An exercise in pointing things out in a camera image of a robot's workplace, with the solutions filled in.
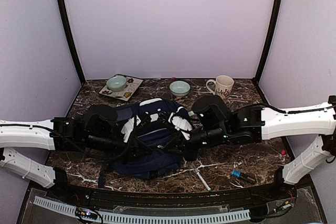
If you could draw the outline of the navy blue student backpack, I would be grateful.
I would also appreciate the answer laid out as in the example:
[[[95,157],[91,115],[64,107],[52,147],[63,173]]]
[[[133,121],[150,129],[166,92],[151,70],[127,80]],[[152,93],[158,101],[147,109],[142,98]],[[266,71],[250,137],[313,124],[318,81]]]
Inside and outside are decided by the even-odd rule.
[[[151,133],[145,133],[139,139],[144,140],[150,146],[155,146],[155,150],[148,156],[136,158],[133,161],[117,160],[110,162],[106,169],[99,174],[98,187],[105,185],[105,174],[109,171],[116,171],[120,175],[130,176],[142,180],[150,180],[164,176],[167,172],[178,170],[181,166],[182,155],[177,151],[175,143],[181,139],[182,133],[169,123],[172,113],[181,115],[190,120],[190,116],[185,107],[175,101],[153,98],[139,103],[123,105],[116,108],[118,114],[117,124],[121,126],[134,115],[143,116],[145,114],[159,114],[164,127],[154,123]]]

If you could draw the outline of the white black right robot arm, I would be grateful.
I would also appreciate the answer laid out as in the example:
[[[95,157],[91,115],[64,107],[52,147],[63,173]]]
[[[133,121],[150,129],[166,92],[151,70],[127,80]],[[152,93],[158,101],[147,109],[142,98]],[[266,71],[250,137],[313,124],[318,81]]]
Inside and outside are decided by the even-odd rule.
[[[278,109],[269,104],[252,104],[231,112],[217,95],[206,95],[192,106],[201,127],[176,113],[168,122],[183,136],[173,146],[186,155],[202,147],[260,143],[277,137],[316,135],[314,141],[293,161],[275,172],[275,183],[268,188],[273,200],[280,199],[306,174],[328,158],[335,156],[335,96],[321,104]]]

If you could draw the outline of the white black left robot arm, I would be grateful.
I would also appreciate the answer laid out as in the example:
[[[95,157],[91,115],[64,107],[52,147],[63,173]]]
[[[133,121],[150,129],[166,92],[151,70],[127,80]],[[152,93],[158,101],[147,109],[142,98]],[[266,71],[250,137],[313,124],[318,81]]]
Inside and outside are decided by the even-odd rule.
[[[68,185],[66,171],[33,161],[16,152],[17,147],[81,152],[107,162],[107,170],[149,180],[178,168],[179,158],[164,150],[172,136],[157,114],[120,118],[115,112],[91,112],[81,120],[1,121],[1,167],[69,201],[74,189]]]

